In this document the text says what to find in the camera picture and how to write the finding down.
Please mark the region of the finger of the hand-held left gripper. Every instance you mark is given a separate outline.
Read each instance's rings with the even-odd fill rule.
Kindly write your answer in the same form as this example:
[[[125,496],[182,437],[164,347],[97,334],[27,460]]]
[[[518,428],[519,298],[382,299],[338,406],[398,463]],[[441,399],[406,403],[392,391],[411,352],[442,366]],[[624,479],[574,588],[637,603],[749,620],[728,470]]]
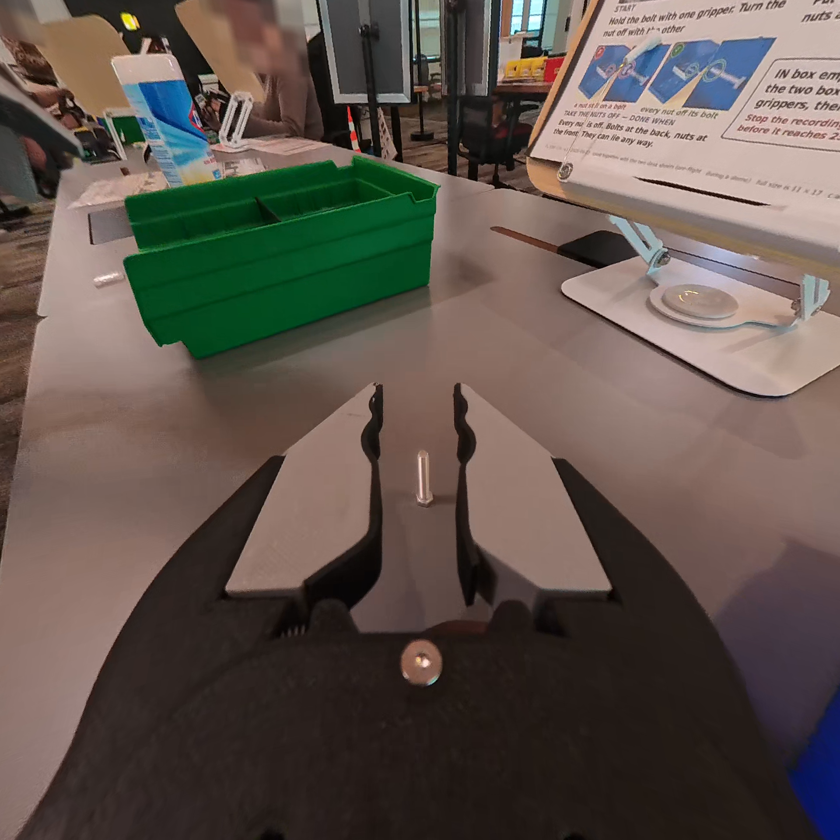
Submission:
[[[60,181],[59,162],[36,142],[1,128],[1,193],[20,201],[53,200]]]
[[[17,140],[32,140],[45,153],[44,169],[59,172],[73,167],[82,156],[75,135],[33,98],[6,62],[1,63],[2,172],[19,169],[28,160],[26,150],[13,151]]]

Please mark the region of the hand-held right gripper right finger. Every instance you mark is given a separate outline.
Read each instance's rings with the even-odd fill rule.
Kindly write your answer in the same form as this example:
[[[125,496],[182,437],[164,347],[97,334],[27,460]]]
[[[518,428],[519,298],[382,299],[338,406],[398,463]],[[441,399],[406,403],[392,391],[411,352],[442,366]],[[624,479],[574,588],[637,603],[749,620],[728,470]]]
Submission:
[[[454,410],[465,604],[605,600],[613,587],[549,450],[464,383]]]

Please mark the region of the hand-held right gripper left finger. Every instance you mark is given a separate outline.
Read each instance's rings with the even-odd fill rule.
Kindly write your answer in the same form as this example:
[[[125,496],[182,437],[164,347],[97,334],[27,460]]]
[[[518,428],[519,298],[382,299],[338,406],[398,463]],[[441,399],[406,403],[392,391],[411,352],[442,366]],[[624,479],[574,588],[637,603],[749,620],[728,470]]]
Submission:
[[[300,438],[226,582],[232,598],[356,606],[382,572],[382,385],[371,383]]]

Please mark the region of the green plastic bin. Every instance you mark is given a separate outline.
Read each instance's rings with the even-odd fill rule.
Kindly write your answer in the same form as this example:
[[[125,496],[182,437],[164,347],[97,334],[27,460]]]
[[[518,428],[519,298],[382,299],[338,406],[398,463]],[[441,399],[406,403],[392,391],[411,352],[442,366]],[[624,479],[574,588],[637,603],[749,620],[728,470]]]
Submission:
[[[195,359],[426,287],[438,185],[352,154],[125,200],[144,327]]]

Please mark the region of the blue plastic bin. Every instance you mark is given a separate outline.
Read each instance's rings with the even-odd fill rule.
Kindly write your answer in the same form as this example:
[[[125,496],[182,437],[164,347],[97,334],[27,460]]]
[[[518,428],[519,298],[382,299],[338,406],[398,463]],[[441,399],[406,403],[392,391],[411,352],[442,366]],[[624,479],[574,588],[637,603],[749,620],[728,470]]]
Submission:
[[[789,772],[791,785],[816,830],[839,838],[839,690],[826,706]]]

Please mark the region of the beige cardboard panel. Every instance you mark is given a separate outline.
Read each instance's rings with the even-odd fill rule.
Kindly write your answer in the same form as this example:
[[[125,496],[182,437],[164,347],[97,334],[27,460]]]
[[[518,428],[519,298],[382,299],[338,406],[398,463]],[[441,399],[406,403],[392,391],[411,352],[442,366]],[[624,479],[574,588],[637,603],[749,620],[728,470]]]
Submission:
[[[56,77],[89,114],[129,109],[130,104],[111,60],[129,50],[117,30],[103,17],[69,17],[40,26],[39,48]]]
[[[200,1],[177,3],[175,14],[228,93],[247,92],[255,102],[264,101],[262,83],[244,62],[224,16]]]

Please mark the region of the clear plastic bag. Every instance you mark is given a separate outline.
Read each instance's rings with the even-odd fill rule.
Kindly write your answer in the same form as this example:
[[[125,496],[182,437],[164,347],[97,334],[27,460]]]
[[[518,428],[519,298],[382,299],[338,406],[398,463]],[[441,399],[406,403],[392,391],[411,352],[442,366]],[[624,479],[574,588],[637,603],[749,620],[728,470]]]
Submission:
[[[122,203],[128,197],[157,193],[168,187],[168,182],[160,171],[120,175],[91,183],[75,201],[69,204],[69,208]]]

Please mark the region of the blue white wipes canister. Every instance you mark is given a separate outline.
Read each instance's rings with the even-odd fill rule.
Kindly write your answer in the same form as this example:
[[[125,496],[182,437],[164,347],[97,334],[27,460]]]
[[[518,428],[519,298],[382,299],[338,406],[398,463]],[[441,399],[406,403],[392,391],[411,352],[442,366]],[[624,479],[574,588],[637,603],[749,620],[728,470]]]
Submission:
[[[111,65],[167,184],[188,186],[222,179],[173,54],[114,56]]]

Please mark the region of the small white folding stand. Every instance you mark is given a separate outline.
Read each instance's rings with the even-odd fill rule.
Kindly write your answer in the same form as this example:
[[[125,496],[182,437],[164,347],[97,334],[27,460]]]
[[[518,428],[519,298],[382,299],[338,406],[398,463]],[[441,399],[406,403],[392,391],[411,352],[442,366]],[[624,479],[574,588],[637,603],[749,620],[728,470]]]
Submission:
[[[230,150],[244,145],[244,133],[254,106],[249,91],[236,91],[229,96],[224,116],[218,130],[219,143]]]

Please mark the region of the grey panel board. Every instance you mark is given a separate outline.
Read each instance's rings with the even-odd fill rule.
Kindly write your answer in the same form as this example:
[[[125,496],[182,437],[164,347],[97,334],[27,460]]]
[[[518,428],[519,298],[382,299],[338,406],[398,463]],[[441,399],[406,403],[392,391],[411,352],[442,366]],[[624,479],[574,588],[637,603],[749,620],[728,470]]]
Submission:
[[[332,98],[337,104],[367,104],[369,89],[379,106],[412,99],[408,2],[318,1]]]
[[[488,97],[497,86],[502,1],[441,1],[444,97]]]

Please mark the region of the black red office chair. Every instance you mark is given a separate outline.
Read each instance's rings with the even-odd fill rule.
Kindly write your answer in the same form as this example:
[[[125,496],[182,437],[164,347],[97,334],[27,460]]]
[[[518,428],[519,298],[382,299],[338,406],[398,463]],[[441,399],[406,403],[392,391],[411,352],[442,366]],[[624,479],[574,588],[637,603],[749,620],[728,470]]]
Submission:
[[[509,188],[500,169],[513,172],[516,156],[529,144],[532,123],[522,114],[539,109],[540,101],[518,95],[464,96],[458,101],[458,156],[467,162],[467,178],[479,180],[482,166],[492,166],[491,185]]]

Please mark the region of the instruction sheet board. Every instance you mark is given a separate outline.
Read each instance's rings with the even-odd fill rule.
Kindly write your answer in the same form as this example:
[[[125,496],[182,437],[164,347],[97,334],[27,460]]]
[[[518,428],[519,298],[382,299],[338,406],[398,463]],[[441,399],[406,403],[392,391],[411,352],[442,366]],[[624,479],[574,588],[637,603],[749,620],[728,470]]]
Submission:
[[[591,2],[561,70],[529,158],[838,217],[838,2]]]

